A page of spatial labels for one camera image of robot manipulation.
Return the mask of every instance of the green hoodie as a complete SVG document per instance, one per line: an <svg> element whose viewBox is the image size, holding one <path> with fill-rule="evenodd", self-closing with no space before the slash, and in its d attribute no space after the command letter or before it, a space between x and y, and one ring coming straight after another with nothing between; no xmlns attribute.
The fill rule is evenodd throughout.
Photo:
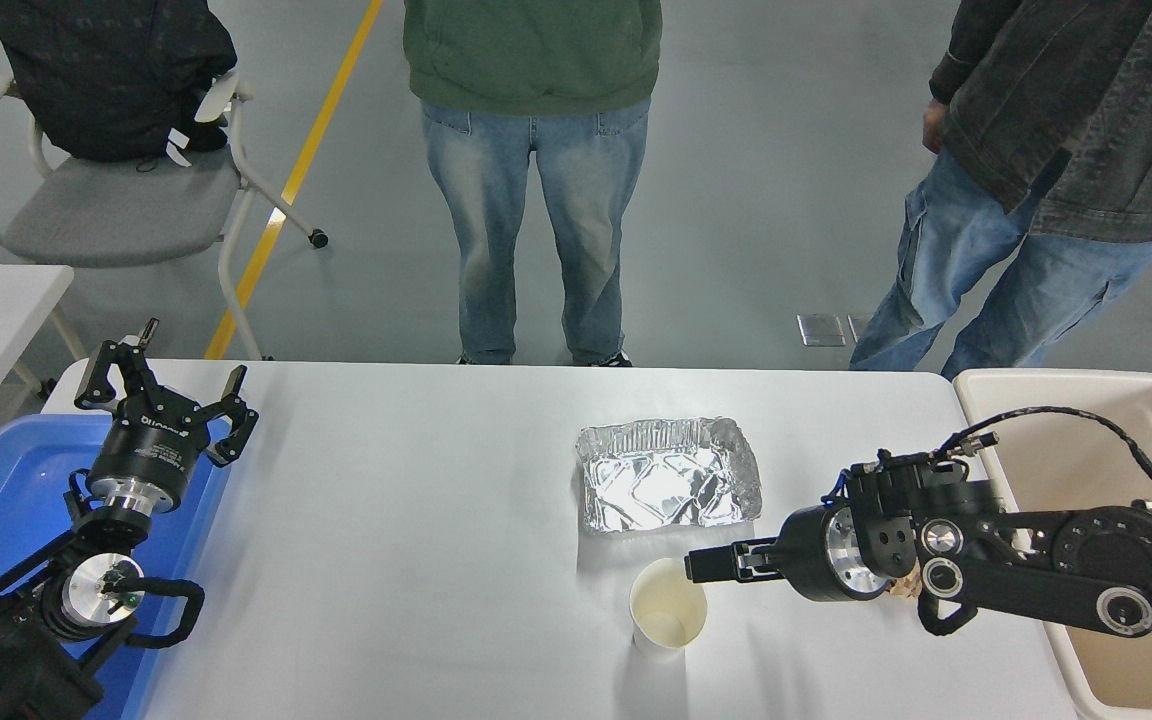
<svg viewBox="0 0 1152 720"><path fill-rule="evenodd" d="M660 0L407 0L411 89L499 115L621 109L652 94Z"/></svg>

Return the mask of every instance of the white paper cup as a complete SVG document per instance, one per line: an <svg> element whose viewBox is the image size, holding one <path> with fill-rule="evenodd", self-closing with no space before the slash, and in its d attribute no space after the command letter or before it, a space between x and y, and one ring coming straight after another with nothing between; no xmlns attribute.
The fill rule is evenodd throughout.
<svg viewBox="0 0 1152 720"><path fill-rule="evenodd" d="M681 653L700 634L707 614L704 588L687 578L682 560L654 561L630 588L634 645L649 659L669 660Z"/></svg>

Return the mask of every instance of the person's hand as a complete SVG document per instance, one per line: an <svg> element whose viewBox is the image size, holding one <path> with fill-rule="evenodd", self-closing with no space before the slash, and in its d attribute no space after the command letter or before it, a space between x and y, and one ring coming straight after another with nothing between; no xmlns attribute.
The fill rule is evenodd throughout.
<svg viewBox="0 0 1152 720"><path fill-rule="evenodd" d="M941 154L941 123L948 109L948 105L932 100L923 111L923 146L938 156Z"/></svg>

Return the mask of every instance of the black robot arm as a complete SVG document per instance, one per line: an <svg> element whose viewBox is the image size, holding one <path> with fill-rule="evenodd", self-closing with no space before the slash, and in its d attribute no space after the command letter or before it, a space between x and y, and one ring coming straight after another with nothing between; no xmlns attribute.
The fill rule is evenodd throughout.
<svg viewBox="0 0 1152 720"><path fill-rule="evenodd" d="M1069 511L1006 511L988 480L969 480L964 457L996 442L957 433L941 448L851 465L823 502L795 511L774 538L692 551L692 582L786 578L817 601L872 600L915 570L919 620L955 632L983 607L1098 632L1140 637L1152 630L1152 505ZM1109 420L1092 416L1106 427ZM1134 455L1152 478L1152 462ZM942 615L941 601L955 602Z"/></svg>
<svg viewBox="0 0 1152 720"><path fill-rule="evenodd" d="M113 424L91 469L74 471L61 493L71 526L0 575L0 720L79 719L104 697L93 675L118 649L172 646L200 614L202 588L146 577L132 551L150 535L151 515L177 509L200 455L215 465L237 458L257 414L238 396L242 365L211 406L160 386L145 361L156 325L92 355L74 404L108 410ZM122 400L109 384L113 367ZM229 433L212 441L207 423L221 416ZM146 594L184 598L172 632L132 632ZM78 657L63 647L84 641L94 642Z"/></svg>

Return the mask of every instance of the gray floor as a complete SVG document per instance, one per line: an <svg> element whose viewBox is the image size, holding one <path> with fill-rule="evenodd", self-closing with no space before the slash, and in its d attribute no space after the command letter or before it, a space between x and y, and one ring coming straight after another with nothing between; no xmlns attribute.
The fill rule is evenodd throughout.
<svg viewBox="0 0 1152 720"><path fill-rule="evenodd" d="M211 6L256 90L251 159L282 187L367 3ZM850 346L805 347L795 318L869 313L890 286L902 197L931 167L920 113L955 6L669 0L647 159L626 219L626 347L636 364L844 367ZM251 301L257 336L280 361L447 363L460 353L456 250L406 88L402 10L399 0L381 6L297 200L332 245L312 251L285 232ZM23 124L22 106L0 106L0 228L38 182ZM529 200L516 361L563 364L561 285L539 184ZM252 214L238 258L267 214ZM215 258L79 270L65 311L91 343L156 314L151 355L202 356L223 305ZM0 250L0 263L10 262ZM961 324L942 333L924 369L940 366ZM68 364L47 332L26 359L47 374ZM1048 364L1152 372L1152 270Z"/></svg>

